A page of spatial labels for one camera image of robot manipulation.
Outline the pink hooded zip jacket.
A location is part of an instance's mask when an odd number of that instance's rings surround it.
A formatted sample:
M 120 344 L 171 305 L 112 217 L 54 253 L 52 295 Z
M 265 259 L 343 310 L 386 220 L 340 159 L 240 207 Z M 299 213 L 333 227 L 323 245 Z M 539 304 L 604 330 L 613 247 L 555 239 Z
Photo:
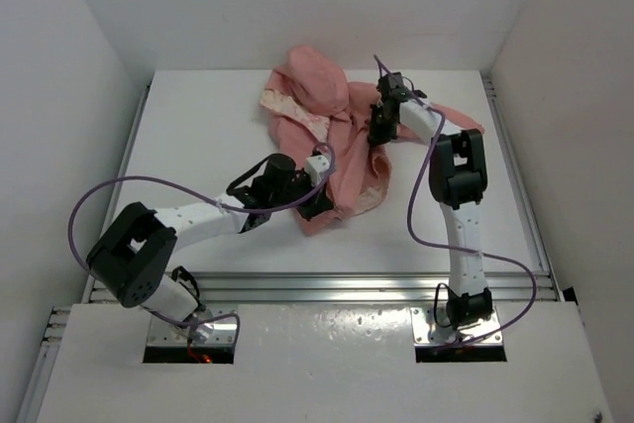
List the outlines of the pink hooded zip jacket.
M 370 106 L 376 87 L 351 81 L 335 62 L 309 46 L 287 52 L 285 63 L 270 74 L 260 105 L 268 113 L 268 132 L 278 149 L 298 166 L 319 143 L 335 151 L 336 170 L 327 183 L 334 208 L 307 220 L 294 216 L 308 236 L 336 220 L 345 221 L 377 207 L 391 180 L 385 147 L 369 146 Z

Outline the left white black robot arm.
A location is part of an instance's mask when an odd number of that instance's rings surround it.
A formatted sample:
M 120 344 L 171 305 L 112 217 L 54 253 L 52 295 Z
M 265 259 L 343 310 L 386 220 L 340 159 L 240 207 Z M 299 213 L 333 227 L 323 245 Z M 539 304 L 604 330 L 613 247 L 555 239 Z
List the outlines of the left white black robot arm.
M 188 205 L 158 209 L 131 203 L 88 253 L 87 267 L 123 307 L 142 307 L 186 328 L 203 319 L 204 306 L 184 268 L 165 274 L 172 255 L 249 233 L 280 211 L 294 210 L 310 221 L 333 210 L 326 185 L 334 170 L 333 154 L 320 145 L 303 167 L 284 154 L 267 156 L 215 198 L 199 196 Z

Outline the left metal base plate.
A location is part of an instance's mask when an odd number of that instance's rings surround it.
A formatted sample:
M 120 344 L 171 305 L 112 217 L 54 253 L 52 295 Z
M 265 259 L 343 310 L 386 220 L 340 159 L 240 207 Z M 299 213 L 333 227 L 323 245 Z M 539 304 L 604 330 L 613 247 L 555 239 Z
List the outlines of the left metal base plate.
M 180 328 L 168 324 L 157 317 L 153 317 L 147 335 L 147 344 L 151 347 L 184 347 L 187 339 L 192 340 L 195 347 L 231 347 L 237 343 L 239 323 L 237 310 L 211 308 L 201 317 L 201 320 L 213 318 L 212 322 L 202 324 L 196 330 L 187 327 Z

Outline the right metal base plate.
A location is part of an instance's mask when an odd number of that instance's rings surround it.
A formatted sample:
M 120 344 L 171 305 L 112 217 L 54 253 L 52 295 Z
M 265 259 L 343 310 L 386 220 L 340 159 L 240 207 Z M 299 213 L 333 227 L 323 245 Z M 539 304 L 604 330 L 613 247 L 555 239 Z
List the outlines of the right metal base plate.
M 431 303 L 410 308 L 413 343 L 419 348 L 433 349 L 450 346 L 499 347 L 503 345 L 502 332 L 496 311 L 472 324 L 454 330 L 444 308 L 433 312 Z

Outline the right aluminium side rail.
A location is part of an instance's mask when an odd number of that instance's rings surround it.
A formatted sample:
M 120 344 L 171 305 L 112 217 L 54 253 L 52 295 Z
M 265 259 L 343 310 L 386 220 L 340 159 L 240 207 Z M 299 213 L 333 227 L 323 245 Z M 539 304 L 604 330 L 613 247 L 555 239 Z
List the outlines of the right aluminium side rail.
M 482 79 L 482 85 L 495 131 L 498 136 L 501 151 L 504 155 L 504 161 L 508 171 L 509 180 L 511 182 L 511 187 L 513 189 L 515 202 L 518 206 L 520 220 L 524 236 L 527 239 L 531 259 L 532 262 L 538 266 L 536 274 L 544 274 L 548 276 L 551 287 L 554 291 L 554 298 L 557 301 L 563 301 L 564 296 L 552 269 L 550 257 L 545 247 L 541 230 L 520 171 L 515 150 L 513 148 L 503 114 L 500 110 L 500 105 L 498 104 L 496 90 L 492 80 L 488 77 L 484 77 Z

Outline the metal base plate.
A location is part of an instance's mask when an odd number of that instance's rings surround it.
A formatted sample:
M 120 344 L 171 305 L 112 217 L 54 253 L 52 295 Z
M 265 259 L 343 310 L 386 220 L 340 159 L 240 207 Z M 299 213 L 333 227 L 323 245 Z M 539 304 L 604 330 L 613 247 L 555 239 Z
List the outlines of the metal base plate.
M 503 345 L 502 332 L 496 311 L 472 324 L 454 330 L 444 308 L 433 312 L 431 303 L 410 308 L 413 343 L 419 348 L 433 349 L 450 346 L 499 347 Z
M 184 347 L 187 339 L 192 340 L 195 347 L 231 347 L 237 343 L 239 323 L 237 310 L 211 308 L 201 317 L 201 320 L 213 318 L 212 322 L 202 324 L 196 330 L 187 327 L 180 328 L 168 324 L 157 317 L 153 317 L 147 335 L 147 344 L 151 347 Z

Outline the left aluminium side rail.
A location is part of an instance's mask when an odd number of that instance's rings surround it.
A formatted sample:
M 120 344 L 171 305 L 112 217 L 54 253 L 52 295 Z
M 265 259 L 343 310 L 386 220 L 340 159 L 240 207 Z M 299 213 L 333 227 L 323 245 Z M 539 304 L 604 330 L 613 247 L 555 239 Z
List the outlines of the left aluminium side rail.
M 148 84 L 143 89 L 130 133 L 124 148 L 123 157 L 117 172 L 118 176 L 123 176 L 127 171 L 134 142 L 143 116 L 143 112 L 148 100 L 151 86 Z M 67 325 L 71 312 L 70 306 L 54 306 L 51 310 L 49 321 L 47 322 L 44 335 L 41 341 L 40 350 L 33 367 L 29 384 L 24 393 L 15 422 L 27 423 L 38 420 L 42 404 L 44 402 L 54 364 L 61 346 L 63 333 Z

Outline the aluminium front rail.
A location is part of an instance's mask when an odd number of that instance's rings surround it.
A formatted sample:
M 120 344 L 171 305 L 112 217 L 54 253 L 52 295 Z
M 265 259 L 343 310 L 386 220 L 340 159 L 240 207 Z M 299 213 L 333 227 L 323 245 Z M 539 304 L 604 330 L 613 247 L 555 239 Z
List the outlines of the aluminium front rail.
M 436 286 L 449 279 L 437 272 L 199 272 L 194 277 L 201 300 L 208 303 L 409 303 L 432 300 Z M 532 295 L 525 272 L 495 271 L 487 279 L 494 299 L 525 301 Z M 535 279 L 537 300 L 560 299 L 547 273 L 537 272 Z M 88 289 L 87 302 L 116 303 L 105 285 L 95 282 Z

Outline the aluminium side rail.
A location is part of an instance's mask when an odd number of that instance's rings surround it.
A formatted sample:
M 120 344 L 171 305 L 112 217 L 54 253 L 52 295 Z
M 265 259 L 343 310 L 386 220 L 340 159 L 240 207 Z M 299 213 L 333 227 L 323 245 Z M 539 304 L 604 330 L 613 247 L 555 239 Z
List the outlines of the aluminium side rail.
M 123 157 L 117 172 L 118 176 L 123 176 L 127 171 L 134 142 L 143 116 L 143 112 L 148 100 L 151 86 L 148 84 L 143 89 L 130 133 L 124 148 Z M 70 306 L 54 306 L 51 310 L 49 321 L 47 322 L 44 335 L 41 341 L 40 350 L 33 367 L 29 384 L 24 393 L 15 422 L 27 423 L 38 420 L 42 404 L 44 402 L 54 364 L 61 346 L 63 333 L 67 325 L 71 312 Z
M 563 301 L 564 296 L 552 269 L 550 257 L 545 247 L 541 230 L 520 171 L 515 150 L 513 148 L 503 114 L 500 110 L 500 105 L 498 104 L 496 90 L 492 80 L 488 77 L 484 77 L 482 79 L 482 85 L 495 131 L 498 136 L 501 151 L 504 155 L 504 161 L 508 171 L 509 180 L 511 182 L 511 187 L 513 189 L 515 202 L 518 206 L 520 220 L 524 236 L 527 239 L 531 259 L 532 262 L 538 266 L 536 274 L 544 274 L 548 276 L 551 287 L 554 291 L 554 298 L 557 301 Z

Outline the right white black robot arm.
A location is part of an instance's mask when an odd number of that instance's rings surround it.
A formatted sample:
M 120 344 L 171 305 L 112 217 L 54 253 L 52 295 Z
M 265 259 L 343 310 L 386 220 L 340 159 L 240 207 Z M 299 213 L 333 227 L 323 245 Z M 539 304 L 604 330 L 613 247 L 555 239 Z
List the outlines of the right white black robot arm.
M 488 185 L 482 132 L 465 115 L 407 88 L 399 72 L 383 73 L 376 89 L 380 99 L 370 106 L 369 145 L 395 141 L 405 128 L 428 146 L 429 188 L 443 213 L 450 253 L 446 318 L 436 325 L 458 330 L 486 319 L 493 306 L 478 229 L 478 208 Z

